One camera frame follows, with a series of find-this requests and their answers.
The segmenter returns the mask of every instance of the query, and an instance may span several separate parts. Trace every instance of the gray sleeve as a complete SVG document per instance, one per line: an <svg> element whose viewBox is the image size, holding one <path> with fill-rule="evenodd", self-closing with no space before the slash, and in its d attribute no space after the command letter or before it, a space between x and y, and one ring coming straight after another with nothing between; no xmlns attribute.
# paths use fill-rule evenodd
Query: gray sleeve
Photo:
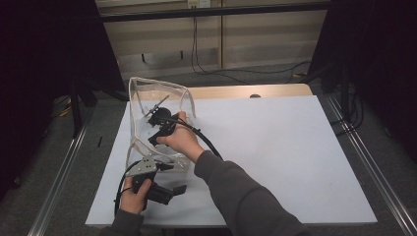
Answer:
<svg viewBox="0 0 417 236"><path fill-rule="evenodd" d="M203 152L195 174L208 184L214 204L233 235L311 235L273 194L240 166Z"/></svg>
<svg viewBox="0 0 417 236"><path fill-rule="evenodd" d="M123 209L118 209L116 217L110 227L100 230L99 236L138 236L141 235L141 227L144 216L132 214Z"/></svg>

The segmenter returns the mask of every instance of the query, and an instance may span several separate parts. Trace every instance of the white tabletop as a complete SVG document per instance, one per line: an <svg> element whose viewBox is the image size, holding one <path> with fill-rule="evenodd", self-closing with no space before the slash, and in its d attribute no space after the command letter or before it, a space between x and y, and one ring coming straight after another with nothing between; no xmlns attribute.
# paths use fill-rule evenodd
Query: white tabletop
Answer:
<svg viewBox="0 0 417 236"><path fill-rule="evenodd" d="M242 166L301 222L377 221L315 96L196 99L195 103L195 127L202 130L225 160ZM87 225L101 227L113 221L113 200L130 141L129 115L127 107ZM149 202L143 212L146 225L225 225L209 188L193 171L192 165L186 173L156 175L160 186L186 184L188 189L168 206Z"/></svg>

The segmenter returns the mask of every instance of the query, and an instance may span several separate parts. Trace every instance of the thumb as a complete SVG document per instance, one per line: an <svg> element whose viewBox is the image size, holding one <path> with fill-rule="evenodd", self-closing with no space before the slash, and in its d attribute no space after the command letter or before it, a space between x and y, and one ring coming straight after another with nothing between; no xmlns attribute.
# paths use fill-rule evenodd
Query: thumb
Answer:
<svg viewBox="0 0 417 236"><path fill-rule="evenodd" d="M145 197L147 196L147 193L149 191L150 185L152 184L152 181L150 179L146 179L144 183L142 184L141 188L139 189L137 196L141 198L141 200L145 200Z"/></svg>
<svg viewBox="0 0 417 236"><path fill-rule="evenodd" d="M166 137L157 137L156 141L161 145L166 145Z"/></svg>

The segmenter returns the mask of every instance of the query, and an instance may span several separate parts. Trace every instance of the person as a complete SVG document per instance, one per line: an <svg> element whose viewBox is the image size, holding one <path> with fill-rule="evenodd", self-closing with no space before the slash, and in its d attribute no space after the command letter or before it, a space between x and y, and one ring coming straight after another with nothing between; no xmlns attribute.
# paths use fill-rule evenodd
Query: person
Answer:
<svg viewBox="0 0 417 236"><path fill-rule="evenodd" d="M180 119L186 120L184 112L178 114ZM208 184L211 198L234 236L311 235L311 231L286 211L267 188L239 165L204 150L190 129L177 124L172 135L156 140L185 154L196 164L194 173ZM144 221L140 213L150 184L150 180L144 182L136 195L129 190L123 193L112 225L102 229L101 236L139 235ZM131 186L132 179L127 178L124 189Z"/></svg>

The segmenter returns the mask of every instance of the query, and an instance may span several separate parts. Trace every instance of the wire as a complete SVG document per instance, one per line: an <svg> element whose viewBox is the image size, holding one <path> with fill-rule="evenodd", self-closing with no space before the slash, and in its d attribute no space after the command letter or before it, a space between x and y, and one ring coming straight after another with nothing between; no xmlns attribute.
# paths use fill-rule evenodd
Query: wire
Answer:
<svg viewBox="0 0 417 236"><path fill-rule="evenodd" d="M196 63L197 66L200 68L201 72L196 71L195 67L194 67L194 54L196 55ZM249 85L249 83L238 80L236 78L233 78L231 76L227 76L224 74L219 74L221 72L246 72L246 73L254 73L254 74L265 74L265 75L271 75L271 74L279 74L279 73L284 73L287 71L294 71L294 69L296 69L297 67L303 65L303 64L307 64L307 63L311 63L310 60L305 60L303 62L298 63L295 66L292 66L290 68L284 69L284 70L280 70L280 71L271 71L271 72L261 72L261 71L252 71L252 70L244 70L244 69L224 69L224 70L215 70L215 71L206 71L201 65L200 65L200 61L199 61L199 54L198 54L198 44L197 44L197 18L194 18L194 33L193 33L193 49L192 49L192 53L191 53L191 66L193 68L193 71L197 74L197 75L219 75L219 76L223 76L223 77L227 77L229 79L232 79L236 82L245 84L245 85ZM286 84L288 84L292 79L292 74L291 77L288 79L288 81L286 82Z"/></svg>
<svg viewBox="0 0 417 236"><path fill-rule="evenodd" d="M356 102L355 102L355 100L356 100L356 97L359 97L359 105L360 105L360 115L359 115L359 111L358 111L358 107L356 106ZM352 107L354 107L354 111L353 112L351 112L351 114L352 113L356 113L356 116L355 116L355 120L350 124L350 126L348 126L347 127L347 129L346 130L343 130L343 131L341 131L341 132L339 132L339 133L336 133L335 135L336 136L341 136L341 135L344 135L344 134L348 134L348 133L351 133L351 132L353 132L353 131L356 131L357 129L359 129L359 127L361 127L362 126L362 124L363 124L363 121L364 121L364 113L365 113L365 111L364 111L364 106L363 106L363 101L362 101L362 98L360 97L360 96L358 96L357 95L357 91L355 91L355 93L354 93L354 95L353 95L353 98L352 98L352 103L354 104ZM339 123L339 122L342 122L342 121L345 121L346 122L346 120L345 119L341 119L341 120L339 120L339 121L335 121L335 123Z"/></svg>
<svg viewBox="0 0 417 236"><path fill-rule="evenodd" d="M196 134L198 137L200 137L200 139L202 139L202 141L205 142L206 145L208 145L208 147L210 148L210 150L212 151L213 154L215 154L216 156L218 156L221 160L223 159L221 157L220 153L217 151L217 149L211 143L211 141L205 135L203 135L203 133L201 132L200 129L196 129L195 127L187 124L187 122L185 122L184 120L182 120L180 118L178 118L180 121L175 120L175 119L171 119L171 118L159 117L159 116L156 116L156 118L157 119L160 119L160 120L174 122L176 124L180 124L180 125L183 125L183 126L187 127L188 129L190 129L191 131L193 131L194 134Z"/></svg>
<svg viewBox="0 0 417 236"><path fill-rule="evenodd" d="M120 200L122 198L122 194L123 192L125 192L126 190L122 191L122 187L123 187L123 182L125 182L125 178L126 178L126 173L129 172L129 170L131 170L136 164L138 164L140 161L135 161L133 162L125 171L125 173L123 173L122 179L120 180L119 183L119 188L117 189L117 194L116 194L116 199L114 200L114 215L116 215L117 213L117 209L119 209L120 206Z"/></svg>

